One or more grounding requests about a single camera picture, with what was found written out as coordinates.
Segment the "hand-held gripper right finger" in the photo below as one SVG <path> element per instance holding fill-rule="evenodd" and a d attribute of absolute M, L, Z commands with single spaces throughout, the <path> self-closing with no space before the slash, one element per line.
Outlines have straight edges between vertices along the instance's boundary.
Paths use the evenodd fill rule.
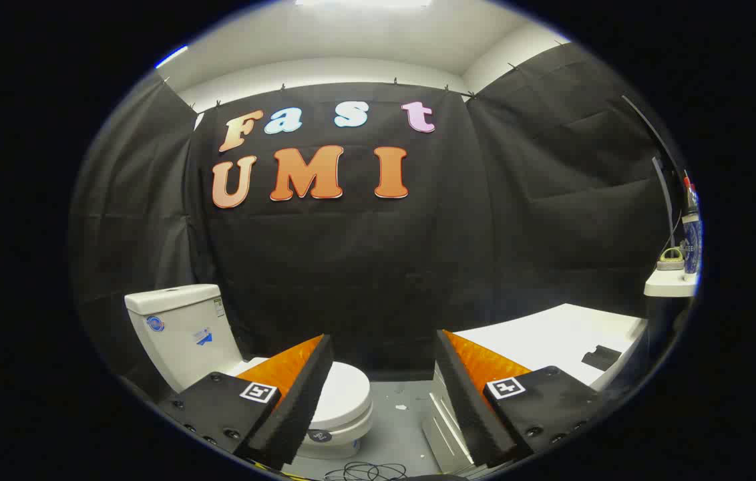
<path fill-rule="evenodd" d="M 549 450 L 604 407 L 600 392 L 557 366 L 528 369 L 445 329 L 435 337 L 434 359 L 476 465 Z"/>

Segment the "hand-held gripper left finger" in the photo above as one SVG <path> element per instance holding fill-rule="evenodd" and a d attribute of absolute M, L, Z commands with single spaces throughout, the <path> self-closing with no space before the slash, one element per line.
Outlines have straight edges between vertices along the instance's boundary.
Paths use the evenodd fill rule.
<path fill-rule="evenodd" d="M 154 405 L 198 440 L 279 470 L 304 442 L 332 364 L 322 334 L 237 375 L 210 371 Z"/>

